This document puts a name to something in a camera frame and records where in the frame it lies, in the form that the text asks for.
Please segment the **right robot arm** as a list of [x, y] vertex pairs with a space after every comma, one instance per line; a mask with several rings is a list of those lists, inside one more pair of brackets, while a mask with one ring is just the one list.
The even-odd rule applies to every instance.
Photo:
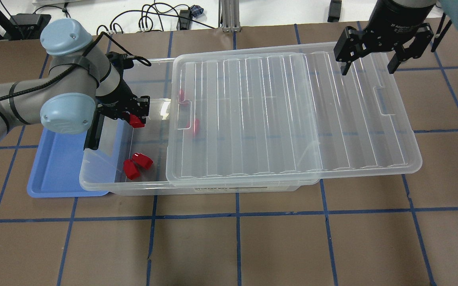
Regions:
[[454, 25], [458, 30], [458, 0], [378, 0], [363, 30], [347, 26], [333, 49], [342, 75], [358, 59], [376, 52], [394, 52], [387, 65], [420, 58], [429, 44], [435, 51]]

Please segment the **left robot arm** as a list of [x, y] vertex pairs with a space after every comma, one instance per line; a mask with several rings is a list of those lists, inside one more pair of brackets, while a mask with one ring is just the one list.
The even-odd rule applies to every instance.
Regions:
[[151, 62], [123, 49], [104, 54], [80, 22], [64, 18], [48, 24], [40, 43], [51, 56], [44, 79], [0, 84], [0, 142], [17, 126], [41, 124], [62, 134], [87, 132], [87, 147], [96, 149], [100, 116], [144, 127], [149, 115], [149, 96], [136, 96], [123, 72], [137, 61]]

